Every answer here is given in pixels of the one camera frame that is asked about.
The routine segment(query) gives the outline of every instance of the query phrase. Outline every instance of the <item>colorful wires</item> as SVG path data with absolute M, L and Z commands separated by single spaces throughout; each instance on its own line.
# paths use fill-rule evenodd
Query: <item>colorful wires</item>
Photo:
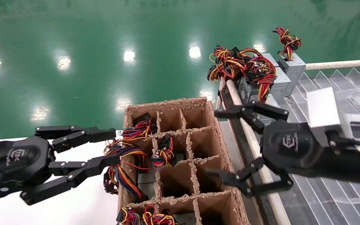
M 212 66 L 207 73 L 208 81 L 218 82 L 223 79 L 233 79 L 237 74 L 242 74 L 246 70 L 244 60 L 233 56 L 233 52 L 217 45 L 214 52 L 209 56 L 209 60 L 217 65 Z
M 122 208 L 116 221 L 116 225 L 179 225 L 169 210 L 163 210 L 162 213 L 159 213 L 153 205 L 145 207 L 142 218 L 132 208 Z
M 158 152 L 153 153 L 151 157 L 152 166 L 159 170 L 165 165 L 171 165 L 173 159 L 173 137 L 167 134 L 162 144 L 158 147 Z
M 139 141 L 148 138 L 148 135 L 153 134 L 151 130 L 151 118 L 148 121 L 141 121 L 134 127 L 123 129 L 121 135 L 125 141 Z
M 276 68 L 265 57 L 254 57 L 250 62 L 254 63 L 251 72 L 258 74 L 258 77 L 252 80 L 259 85 L 258 101 L 266 102 L 270 88 L 276 77 Z
M 178 225 L 174 217 L 163 213 L 157 213 L 156 209 L 152 205 L 145 207 L 144 214 L 142 215 L 141 225 Z
M 107 143 L 104 149 L 104 154 L 118 154 L 120 158 L 128 155 L 133 155 L 139 166 L 122 161 L 137 169 L 148 171 L 148 155 L 135 144 L 131 144 L 124 140 L 114 140 L 112 143 Z M 129 175 L 123 170 L 120 165 L 112 165 L 108 168 L 104 175 L 104 187 L 107 193 L 117 194 L 118 187 L 121 184 L 128 192 L 130 192 L 136 202 L 148 200 L 148 197 L 134 184 Z
M 278 27 L 273 30 L 274 33 L 278 33 L 280 35 L 280 42 L 284 44 L 283 51 L 279 51 L 278 53 L 287 53 L 287 60 L 292 61 L 293 60 L 293 50 L 297 50 L 298 47 L 302 45 L 301 39 L 299 39 L 297 36 L 290 35 L 290 32 L 287 30 L 284 30 L 283 27 Z
M 209 60 L 217 64 L 212 66 L 207 73 L 209 81 L 234 80 L 246 76 L 251 83 L 259 87 L 258 101 L 266 101 L 276 77 L 276 69 L 259 51 L 253 48 L 238 50 L 237 47 L 228 50 L 217 45 L 209 56 Z
M 122 208 L 120 210 L 119 214 L 117 215 L 116 221 L 117 221 L 116 225 L 119 225 L 119 224 L 140 225 L 141 224 L 140 215 L 136 211 L 132 210 L 131 207 Z

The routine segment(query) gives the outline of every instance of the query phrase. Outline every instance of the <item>cardboard divider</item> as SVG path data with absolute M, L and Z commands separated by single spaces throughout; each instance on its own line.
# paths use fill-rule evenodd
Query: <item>cardboard divider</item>
M 186 129 L 206 127 L 205 107 L 191 107 L 182 110 Z
M 165 166 L 159 170 L 160 183 L 162 184 L 162 197 L 179 198 L 183 195 L 195 193 L 191 181 L 191 166 L 189 161 L 183 161 L 174 167 Z
M 190 158 L 190 152 L 186 150 L 187 133 L 174 133 L 170 135 L 173 139 L 173 153 L 176 162 Z M 157 149 L 162 144 L 165 134 L 160 134 L 157 140 Z
M 181 117 L 180 110 L 175 109 L 171 111 L 159 112 L 159 129 L 158 132 L 177 131 L 182 128 L 183 117 Z
M 202 225 L 244 225 L 230 192 L 201 195 L 197 203 Z
M 190 135 L 194 158 L 208 158 L 220 154 L 220 141 L 214 138 L 212 127 L 193 129 Z
M 186 119 L 184 118 L 184 114 L 181 109 L 179 109 L 179 114 L 180 114 L 181 130 L 184 131 L 186 129 Z
M 219 156 L 210 157 L 206 161 L 195 162 L 196 176 L 199 183 L 200 193 L 220 192 L 224 191 L 220 178 L 208 175 L 205 172 L 206 168 L 220 170 L 223 169 L 221 166 L 221 159 Z
M 213 108 L 212 102 L 207 102 L 206 103 L 204 117 L 206 119 L 206 126 L 207 127 L 208 126 L 215 127 L 215 125 L 217 123 L 217 119 L 216 119 L 216 117 L 214 115 L 214 108 Z

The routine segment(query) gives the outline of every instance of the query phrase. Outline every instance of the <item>cardboard compartment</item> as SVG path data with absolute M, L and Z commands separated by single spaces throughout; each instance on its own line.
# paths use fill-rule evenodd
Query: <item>cardboard compartment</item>
M 143 203 L 139 203 L 139 204 L 131 204 L 130 206 L 126 206 L 126 208 L 128 209 L 131 209 L 131 210 L 134 210 L 136 211 L 137 214 L 140 215 L 140 218 L 143 218 L 143 214 L 145 212 L 145 207 L 147 205 L 152 205 L 154 207 L 156 207 L 155 204 L 143 204 Z
M 204 195 L 198 198 L 202 225 L 243 225 L 238 222 L 236 208 L 230 192 Z
M 153 155 L 153 140 L 152 138 L 148 137 L 147 139 L 143 139 L 134 143 L 138 147 L 140 147 L 148 157 Z
M 159 113 L 158 132 L 177 131 L 182 128 L 183 117 L 179 109 Z
M 133 157 L 124 157 L 121 166 L 150 200 L 134 203 L 119 186 L 119 208 L 132 207 L 142 216 L 147 205 L 154 205 L 162 213 L 168 209 L 177 223 L 186 225 L 249 224 L 240 191 L 205 172 L 205 168 L 234 171 L 212 103 L 206 98 L 183 98 L 129 106 L 124 126 L 131 127 L 146 112 L 156 119 L 158 133 L 137 144 L 151 156 L 164 135 L 172 135 L 179 162 L 143 174 L 123 162 L 134 163 Z
M 206 127 L 204 107 L 191 107 L 182 111 L 186 120 L 186 129 Z
M 149 113 L 151 116 L 151 121 L 152 123 L 156 124 L 156 119 L 158 118 L 157 116 L 157 112 L 154 109 L 148 109 L 148 110 L 143 110 L 143 109 L 138 109 L 137 111 L 132 111 L 132 114 L 130 117 L 128 117 L 128 120 L 125 121 L 124 123 L 124 127 L 133 127 L 135 124 L 133 123 L 133 121 L 140 117 L 141 115 L 143 115 L 144 113 Z
M 212 102 L 207 102 L 205 105 L 205 112 L 204 115 L 206 120 L 206 126 L 218 126 L 219 123 L 217 122 L 217 118 L 214 116 L 214 108 L 212 106 Z
M 171 137 L 173 138 L 173 153 L 174 153 L 174 158 L 175 158 L 176 162 L 190 158 L 189 152 L 186 151 L 187 134 L 186 133 L 175 134 L 175 135 L 171 135 Z M 162 138 L 157 139 L 158 147 L 161 145 L 163 140 L 164 140 L 164 136 Z
M 183 195 L 191 196 L 194 194 L 190 162 L 181 162 L 174 167 L 165 166 L 159 173 L 162 197 L 179 198 Z
M 196 224 L 195 209 L 191 198 L 166 198 L 159 205 L 161 213 L 164 213 L 165 209 L 170 211 L 177 224 Z
M 205 172 L 205 168 L 214 170 L 222 169 L 220 166 L 220 157 L 214 157 L 203 162 L 196 162 L 195 166 L 197 167 L 196 174 L 201 193 L 220 192 L 224 190 L 219 178 L 208 175 Z
M 190 140 L 194 158 L 208 158 L 220 154 L 220 142 L 213 137 L 211 127 L 193 130 Z
M 147 138 L 135 143 L 135 145 L 139 146 L 149 157 L 152 155 L 153 152 L 153 140 L 152 138 Z M 126 161 L 132 164 L 139 166 L 136 162 L 136 159 L 133 155 L 124 157 L 122 161 Z M 141 189 L 147 196 L 148 199 L 155 197 L 154 192 L 154 182 L 155 182 L 155 169 L 152 167 L 151 162 L 148 160 L 148 168 L 149 171 L 145 172 L 144 170 L 139 170 L 134 168 L 131 165 L 122 163 L 122 167 L 129 175 L 131 180 Z M 124 189 L 123 194 L 123 202 L 124 204 L 134 203 L 135 198 L 126 190 Z

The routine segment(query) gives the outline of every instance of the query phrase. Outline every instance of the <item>white table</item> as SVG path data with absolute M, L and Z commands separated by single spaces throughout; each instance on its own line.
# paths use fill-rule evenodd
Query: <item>white table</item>
M 237 144 L 228 121 L 220 122 L 232 163 L 236 170 L 243 168 Z M 24 138 L 0 141 L 18 141 Z M 88 143 L 56 154 L 56 161 L 87 161 L 103 155 L 105 142 Z M 0 224 L 4 225 L 112 225 L 116 224 L 118 196 L 104 191 L 103 174 L 86 179 L 77 188 L 32 206 L 19 197 L 20 192 L 0 198 Z M 259 219 L 252 207 L 247 215 L 252 224 Z

